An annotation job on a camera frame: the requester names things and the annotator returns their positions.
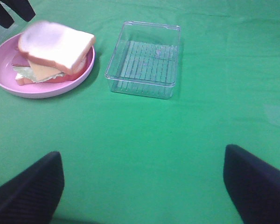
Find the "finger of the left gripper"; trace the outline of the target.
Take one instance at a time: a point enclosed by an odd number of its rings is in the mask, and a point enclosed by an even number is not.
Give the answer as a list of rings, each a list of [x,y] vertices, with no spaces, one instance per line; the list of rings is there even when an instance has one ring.
[[[0,3],[0,26],[2,26],[3,28],[10,28],[13,23],[13,18]]]
[[[11,0],[10,7],[24,21],[29,22],[35,17],[35,12],[28,0]]]

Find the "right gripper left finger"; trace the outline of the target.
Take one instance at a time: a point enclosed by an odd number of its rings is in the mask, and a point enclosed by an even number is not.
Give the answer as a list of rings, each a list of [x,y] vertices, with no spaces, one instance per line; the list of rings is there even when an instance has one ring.
[[[0,186],[0,224],[48,224],[64,189],[61,154],[50,152]]]

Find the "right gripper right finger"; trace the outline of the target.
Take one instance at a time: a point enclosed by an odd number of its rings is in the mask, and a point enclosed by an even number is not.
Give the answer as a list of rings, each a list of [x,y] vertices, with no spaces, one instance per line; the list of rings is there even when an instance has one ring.
[[[245,224],[280,224],[280,170],[237,145],[227,145],[223,180]]]

